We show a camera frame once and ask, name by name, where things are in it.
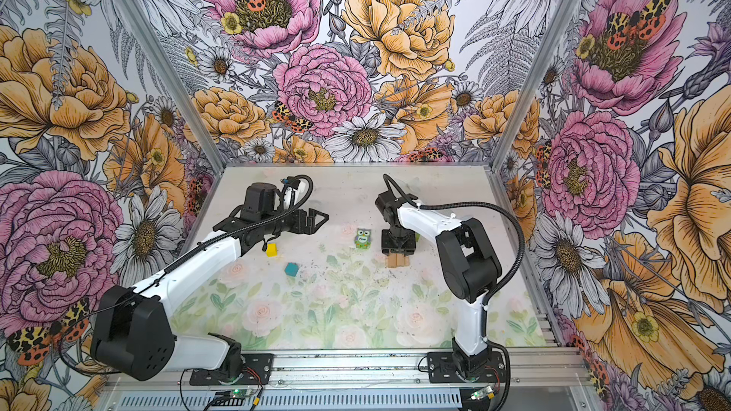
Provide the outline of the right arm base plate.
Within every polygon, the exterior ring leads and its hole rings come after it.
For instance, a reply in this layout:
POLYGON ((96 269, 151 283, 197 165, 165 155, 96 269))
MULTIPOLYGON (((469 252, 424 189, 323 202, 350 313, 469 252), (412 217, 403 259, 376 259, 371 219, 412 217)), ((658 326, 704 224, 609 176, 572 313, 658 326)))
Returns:
POLYGON ((505 384, 508 381, 504 356, 495 349, 485 350, 474 356, 466 356, 461 351, 428 352, 426 368, 432 384, 505 384))

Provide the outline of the right aluminium corner post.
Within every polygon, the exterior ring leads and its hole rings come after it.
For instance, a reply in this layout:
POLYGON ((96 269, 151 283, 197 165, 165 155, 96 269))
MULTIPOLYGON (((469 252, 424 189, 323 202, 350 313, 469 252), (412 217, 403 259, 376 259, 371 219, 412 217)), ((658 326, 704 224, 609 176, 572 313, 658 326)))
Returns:
POLYGON ((506 157, 508 157, 508 152, 512 150, 512 145, 517 138, 521 124, 528 116, 535 94, 551 62, 551 57, 562 41, 571 18, 581 4, 582 0, 559 0, 557 10, 548 21, 544 38, 533 57, 525 83, 521 86, 513 114, 508 119, 506 129, 493 154, 490 166, 493 173, 499 172, 504 161, 506 161, 506 157))

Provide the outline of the teal small cube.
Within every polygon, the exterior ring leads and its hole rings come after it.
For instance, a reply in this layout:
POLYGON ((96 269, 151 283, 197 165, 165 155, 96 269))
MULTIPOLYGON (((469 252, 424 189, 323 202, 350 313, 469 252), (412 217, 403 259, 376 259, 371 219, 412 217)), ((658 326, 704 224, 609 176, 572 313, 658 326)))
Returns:
POLYGON ((287 277, 296 278, 299 272, 300 266, 295 263, 288 263, 285 267, 285 274, 287 277))

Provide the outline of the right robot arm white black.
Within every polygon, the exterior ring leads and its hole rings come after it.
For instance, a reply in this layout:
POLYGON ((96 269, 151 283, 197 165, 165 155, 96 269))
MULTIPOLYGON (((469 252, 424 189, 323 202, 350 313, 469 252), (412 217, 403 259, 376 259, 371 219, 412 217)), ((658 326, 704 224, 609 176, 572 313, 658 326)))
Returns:
POLYGON ((506 211, 491 203, 455 203, 427 207, 410 194, 395 196, 387 190, 375 200, 388 223, 382 231, 382 253, 407 258, 415 252, 417 237, 435 245, 449 291, 461 301, 456 312, 452 359, 465 379, 480 374, 492 359, 487 341, 487 297, 498 285, 502 265, 483 224, 442 214, 442 209, 485 207, 506 211))

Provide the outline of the aluminium front rail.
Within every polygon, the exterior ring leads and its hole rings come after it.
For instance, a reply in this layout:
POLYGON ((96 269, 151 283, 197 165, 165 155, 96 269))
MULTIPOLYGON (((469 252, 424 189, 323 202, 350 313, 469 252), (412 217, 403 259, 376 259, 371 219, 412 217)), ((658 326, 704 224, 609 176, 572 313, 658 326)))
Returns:
POLYGON ((115 379, 99 410, 600 410, 573 348, 512 348, 510 364, 467 382, 446 349, 250 351, 255 371, 233 384, 164 372, 115 379))

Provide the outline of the yellow small cube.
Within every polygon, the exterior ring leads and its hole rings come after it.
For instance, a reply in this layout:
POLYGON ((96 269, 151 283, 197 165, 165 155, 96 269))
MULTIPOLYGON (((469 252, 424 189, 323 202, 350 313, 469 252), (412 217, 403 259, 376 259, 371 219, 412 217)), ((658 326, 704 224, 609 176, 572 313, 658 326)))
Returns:
POLYGON ((266 255, 270 258, 274 258, 278 256, 278 248, 275 244, 268 244, 267 248, 265 250, 266 255))

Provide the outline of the aluminium corner post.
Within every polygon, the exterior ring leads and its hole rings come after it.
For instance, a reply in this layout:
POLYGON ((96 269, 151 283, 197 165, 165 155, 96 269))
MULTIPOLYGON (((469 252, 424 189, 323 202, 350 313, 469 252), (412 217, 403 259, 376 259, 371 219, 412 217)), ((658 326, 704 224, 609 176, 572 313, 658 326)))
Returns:
POLYGON ((190 95, 188 95, 182 80, 173 68, 171 60, 169 60, 167 53, 157 38, 156 31, 152 24, 150 24, 150 21, 148 21, 143 7, 137 3, 137 0, 113 1, 118 5, 118 11, 131 26, 131 33, 140 44, 144 53, 146 53, 148 60, 150 60, 152 66, 156 69, 156 73, 161 77, 163 84, 167 88, 169 96, 185 118, 203 154, 209 160, 214 174, 216 176, 222 176, 226 169, 226 163, 222 159, 215 142, 212 140, 211 135, 192 103, 192 99, 190 99, 190 95))
POLYGON ((506 161, 506 157, 508 157, 508 152, 512 150, 512 145, 517 138, 521 124, 528 116, 535 94, 551 62, 551 57, 562 41, 571 18, 581 4, 582 0, 559 0, 557 10, 548 21, 544 38, 533 57, 525 83, 521 86, 513 114, 508 119, 506 129, 493 154, 490 166, 493 173, 499 172, 504 161, 506 161))

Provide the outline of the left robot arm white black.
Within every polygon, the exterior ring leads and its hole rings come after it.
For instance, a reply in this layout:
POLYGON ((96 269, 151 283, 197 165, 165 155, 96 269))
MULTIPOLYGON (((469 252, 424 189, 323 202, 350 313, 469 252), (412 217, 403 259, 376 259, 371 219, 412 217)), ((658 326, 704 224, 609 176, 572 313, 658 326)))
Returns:
POLYGON ((281 186, 254 183, 243 204, 191 250, 131 287, 106 291, 95 313, 91 359, 139 381, 168 371, 206 371, 217 381, 238 380, 245 371, 239 342, 213 333, 176 334, 171 318, 199 287, 256 245, 268 245, 283 233, 316 233, 329 215, 303 208, 313 189, 308 175, 289 176, 281 186))

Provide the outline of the green owl number toy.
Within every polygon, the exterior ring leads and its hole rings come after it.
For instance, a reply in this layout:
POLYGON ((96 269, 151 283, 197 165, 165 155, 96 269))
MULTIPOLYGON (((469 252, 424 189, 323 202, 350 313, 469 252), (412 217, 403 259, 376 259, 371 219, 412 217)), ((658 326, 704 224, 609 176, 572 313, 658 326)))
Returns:
POLYGON ((359 228, 354 238, 354 245, 358 249, 368 250, 371 246, 371 230, 359 228))

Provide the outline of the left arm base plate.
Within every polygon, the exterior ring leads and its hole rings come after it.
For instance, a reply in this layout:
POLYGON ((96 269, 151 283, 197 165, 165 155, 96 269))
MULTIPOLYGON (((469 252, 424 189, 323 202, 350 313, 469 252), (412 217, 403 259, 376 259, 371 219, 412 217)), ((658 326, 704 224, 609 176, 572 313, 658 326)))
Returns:
POLYGON ((267 386, 275 356, 270 353, 242 354, 232 365, 225 363, 216 370, 194 369, 191 386, 267 386))

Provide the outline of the left aluminium corner post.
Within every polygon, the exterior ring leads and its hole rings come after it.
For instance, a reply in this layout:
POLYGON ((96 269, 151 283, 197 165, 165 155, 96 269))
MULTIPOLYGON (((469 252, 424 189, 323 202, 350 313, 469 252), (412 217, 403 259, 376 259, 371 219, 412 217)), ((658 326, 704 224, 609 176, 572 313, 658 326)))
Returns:
POLYGON ((215 142, 212 140, 211 135, 192 103, 192 99, 190 99, 190 95, 188 95, 182 80, 173 68, 171 60, 169 60, 167 53, 157 38, 156 31, 152 24, 150 24, 150 21, 148 21, 143 7, 137 3, 137 0, 113 1, 118 5, 118 11, 131 26, 131 33, 140 44, 144 53, 146 53, 148 60, 150 60, 152 66, 156 69, 156 73, 161 77, 163 84, 167 88, 169 96, 185 118, 203 154, 209 160, 214 174, 216 176, 222 176, 226 169, 226 163, 222 159, 215 142))

